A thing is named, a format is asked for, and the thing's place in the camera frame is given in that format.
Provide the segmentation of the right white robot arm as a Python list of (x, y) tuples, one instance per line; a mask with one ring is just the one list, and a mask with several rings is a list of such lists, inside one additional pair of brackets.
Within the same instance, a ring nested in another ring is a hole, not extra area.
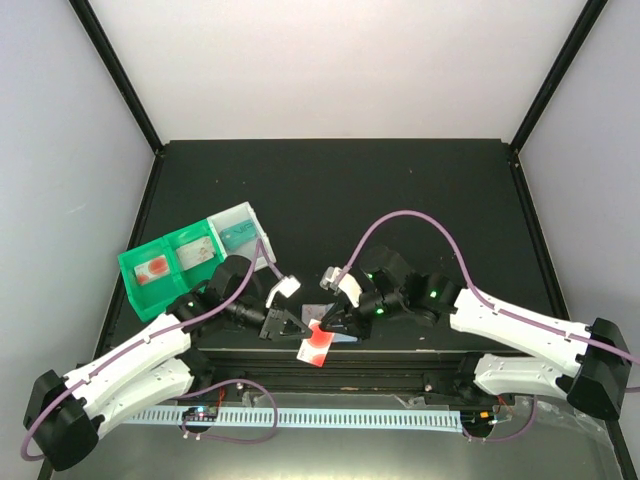
[(373, 285), (369, 291), (339, 267), (325, 271), (321, 287), (340, 300), (322, 317), (322, 331), (365, 340), (377, 318), (404, 314), (428, 326), (446, 320), (454, 331), (517, 352), (511, 357), (473, 356), (452, 382), (461, 400), (547, 396), (597, 419), (619, 419), (632, 362), (615, 323), (603, 318), (592, 324), (571, 322), (517, 307), (461, 287), (440, 273), (419, 273), (385, 246), (366, 251), (360, 268)]

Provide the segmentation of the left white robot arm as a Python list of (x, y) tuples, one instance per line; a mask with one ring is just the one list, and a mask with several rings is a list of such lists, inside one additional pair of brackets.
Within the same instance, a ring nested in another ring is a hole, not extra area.
[(310, 328), (282, 305), (301, 287), (294, 276), (278, 274), (264, 300), (247, 294), (256, 264), (228, 257), (210, 279), (110, 352), (64, 375), (49, 370), (39, 376), (24, 415), (22, 459), (47, 460), (63, 471), (116, 426), (162, 402), (204, 399), (228, 387), (264, 392), (254, 381), (218, 373), (197, 347), (228, 321), (255, 329), (263, 340), (310, 338)]

